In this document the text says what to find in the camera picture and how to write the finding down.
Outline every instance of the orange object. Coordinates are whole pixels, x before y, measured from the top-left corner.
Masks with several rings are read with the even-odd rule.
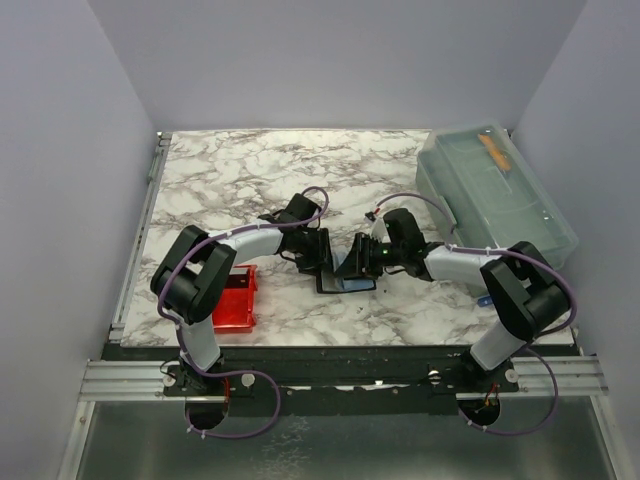
[[[487,147],[489,151],[489,155],[493,158],[493,161],[496,162],[496,165],[500,167],[500,169],[504,172],[508,172],[511,170],[511,164],[507,157],[500,151],[498,146],[495,144],[493,139],[489,135],[478,134],[478,139]]]
[[[253,299],[258,290],[256,265],[237,265],[245,273],[232,273],[227,278],[220,301],[211,314],[216,333],[251,333],[256,324]]]

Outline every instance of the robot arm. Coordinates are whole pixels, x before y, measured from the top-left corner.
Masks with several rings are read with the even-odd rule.
[[[287,208],[262,216],[258,224],[308,220],[318,209],[317,204],[296,194]],[[351,251],[335,272],[326,228],[260,228],[202,248],[191,258],[202,269],[199,273],[182,269],[164,305],[183,319],[180,329],[184,346],[196,365],[208,370],[220,357],[209,318],[232,267],[285,251],[294,254],[299,272],[317,278],[329,270],[345,280],[376,280],[386,268],[400,267],[393,273],[404,270],[425,281],[451,280],[486,286],[499,322],[463,355],[464,367],[471,375],[484,375],[498,367],[569,309],[567,295],[555,279],[534,265],[506,256],[458,253],[440,242],[426,242],[415,218],[404,208],[388,212],[383,220],[390,241],[357,233]],[[187,252],[207,236],[195,226],[181,232],[151,280],[151,290],[156,295]],[[530,243],[520,242],[510,250],[546,264]]]
[[[208,370],[220,358],[210,315],[215,309],[231,269],[252,258],[274,255],[287,251],[295,255],[295,263],[301,273],[319,276],[323,269],[332,268],[329,234],[327,229],[311,229],[306,226],[260,228],[269,224],[286,225],[308,220],[320,207],[296,194],[287,207],[256,221],[256,229],[228,236],[205,246],[191,257],[192,264],[200,264],[199,272],[191,267],[180,270],[165,297],[164,308],[172,310],[182,319],[179,326],[184,347],[195,364]],[[167,253],[151,279],[151,291],[160,296],[169,277],[180,261],[207,237],[208,234],[190,225],[186,227]]]
[[[451,251],[439,242],[426,242],[415,218],[404,208],[384,217],[389,242],[358,233],[336,276],[378,278],[386,267],[400,266],[426,281],[451,280],[486,287],[499,321],[463,356],[474,375],[498,367],[569,309],[569,299],[555,278],[544,270],[502,255]],[[548,265],[530,243],[509,250]]]

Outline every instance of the blue object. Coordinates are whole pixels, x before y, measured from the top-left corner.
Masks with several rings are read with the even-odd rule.
[[[335,265],[335,269],[337,269],[344,259],[347,258],[348,252],[332,252],[333,253],[333,264]],[[336,278],[336,287],[341,292],[359,292],[362,290],[369,290],[374,287],[375,283],[373,280],[366,279],[358,279],[358,280],[344,280],[342,278]]]
[[[488,307],[489,305],[493,305],[493,299],[491,295],[485,295],[484,297],[480,297],[476,303],[479,307]]]

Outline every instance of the metal floor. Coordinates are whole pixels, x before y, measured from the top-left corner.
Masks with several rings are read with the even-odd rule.
[[[538,422],[549,398],[503,400],[496,427]],[[237,418],[224,431],[263,419]],[[458,417],[283,417],[249,440],[186,433],[180,402],[99,403],[80,479],[571,480],[613,479],[589,398],[561,398],[554,422],[518,438],[485,435]]]

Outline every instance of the black mounting plate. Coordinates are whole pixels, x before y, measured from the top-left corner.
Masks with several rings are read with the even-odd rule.
[[[457,352],[411,347],[251,347],[227,350],[223,361],[212,371],[260,370],[271,375],[280,387],[283,415],[455,415],[457,393],[487,392],[494,382],[500,385],[501,392],[518,390],[517,384],[507,382],[504,376],[507,369],[513,368],[511,362],[474,382],[461,375],[460,363]],[[189,367],[178,365],[168,370],[177,381],[164,389],[165,396],[224,393],[220,380],[199,377]],[[233,416],[268,416],[273,411],[275,397],[267,382],[256,378],[253,385],[246,387],[240,376],[229,380]]]

